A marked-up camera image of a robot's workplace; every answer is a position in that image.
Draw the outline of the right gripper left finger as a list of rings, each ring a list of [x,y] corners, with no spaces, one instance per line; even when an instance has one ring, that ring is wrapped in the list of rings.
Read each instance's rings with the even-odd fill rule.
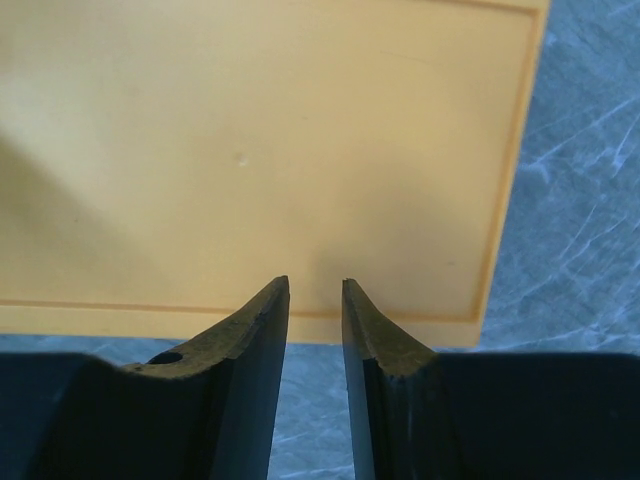
[[[290,290],[273,279],[231,316],[146,363],[1,357],[5,479],[263,479]]]

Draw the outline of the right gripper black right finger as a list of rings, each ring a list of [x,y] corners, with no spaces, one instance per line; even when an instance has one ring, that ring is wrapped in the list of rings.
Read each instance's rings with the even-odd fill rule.
[[[342,337],[359,479],[635,479],[639,359],[438,353],[352,279]]]

